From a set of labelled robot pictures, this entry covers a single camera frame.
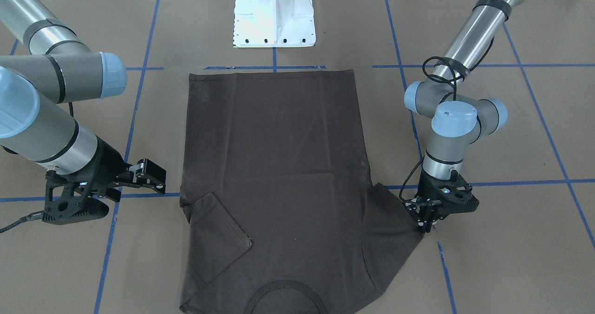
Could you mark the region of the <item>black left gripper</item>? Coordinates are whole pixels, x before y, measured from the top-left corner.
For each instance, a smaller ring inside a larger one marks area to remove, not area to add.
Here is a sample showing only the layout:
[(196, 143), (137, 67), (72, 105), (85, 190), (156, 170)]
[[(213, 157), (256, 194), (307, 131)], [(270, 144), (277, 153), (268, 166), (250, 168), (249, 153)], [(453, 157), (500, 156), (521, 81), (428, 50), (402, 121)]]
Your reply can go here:
[(404, 203), (404, 208), (417, 223), (419, 232), (430, 232), (438, 220), (448, 217), (448, 213), (444, 212), (445, 204), (458, 203), (455, 189), (457, 180), (456, 170), (451, 171), (449, 179), (437, 179), (421, 170), (416, 203)]

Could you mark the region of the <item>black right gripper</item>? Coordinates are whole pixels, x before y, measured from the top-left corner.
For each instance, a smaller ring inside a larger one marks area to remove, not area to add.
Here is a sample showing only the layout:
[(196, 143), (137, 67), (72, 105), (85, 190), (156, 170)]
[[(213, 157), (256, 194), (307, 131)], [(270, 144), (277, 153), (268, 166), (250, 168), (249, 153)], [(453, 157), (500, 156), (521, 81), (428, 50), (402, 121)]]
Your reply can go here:
[[(117, 179), (123, 173), (126, 180)], [(70, 182), (78, 183), (80, 187), (82, 183), (87, 183), (84, 194), (119, 203), (121, 187), (151, 189), (164, 195), (166, 170), (149, 159), (141, 159), (134, 165), (125, 163), (116, 149), (98, 138), (95, 155), (85, 167), (70, 175)]]

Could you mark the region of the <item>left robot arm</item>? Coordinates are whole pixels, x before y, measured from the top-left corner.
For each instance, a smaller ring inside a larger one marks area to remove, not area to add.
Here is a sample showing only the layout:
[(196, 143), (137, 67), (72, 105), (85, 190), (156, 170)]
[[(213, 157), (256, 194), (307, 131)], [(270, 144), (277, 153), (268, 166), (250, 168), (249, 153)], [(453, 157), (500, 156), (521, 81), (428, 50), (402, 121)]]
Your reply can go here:
[[(423, 141), (415, 191), (399, 194), (418, 232), (428, 234), (446, 217), (477, 210), (473, 183), (465, 179), (474, 160), (486, 170), (520, 170), (520, 185), (532, 184), (523, 179), (532, 170), (545, 172), (534, 184), (559, 183), (568, 193), (574, 183), (594, 183), (593, 146), (572, 157), (571, 134), (553, 136), (553, 113), (573, 116), (563, 92), (585, 93), (588, 103), (580, 109), (593, 105), (594, 0), (475, 0), (452, 35), (403, 92), (411, 116), (428, 126), (426, 132), (414, 129)], [(517, 150), (513, 144), (480, 158), (479, 147), (495, 151), (489, 147), (495, 134), (521, 125), (509, 123), (514, 110), (529, 111), (544, 138), (537, 149), (546, 151), (546, 164), (522, 165), (522, 157), (506, 156)]]

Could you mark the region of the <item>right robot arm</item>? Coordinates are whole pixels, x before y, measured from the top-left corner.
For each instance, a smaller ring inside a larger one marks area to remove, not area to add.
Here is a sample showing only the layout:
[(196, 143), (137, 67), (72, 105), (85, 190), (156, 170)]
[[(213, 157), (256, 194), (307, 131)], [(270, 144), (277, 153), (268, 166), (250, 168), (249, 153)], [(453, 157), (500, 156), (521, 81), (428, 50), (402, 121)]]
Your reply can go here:
[(165, 170), (128, 164), (115, 149), (81, 125), (61, 103), (117, 96), (127, 69), (113, 53), (93, 52), (39, 0), (1, 0), (1, 22), (30, 52), (1, 58), (1, 151), (48, 172), (46, 202), (63, 187), (61, 202), (81, 204), (117, 187), (165, 191)]

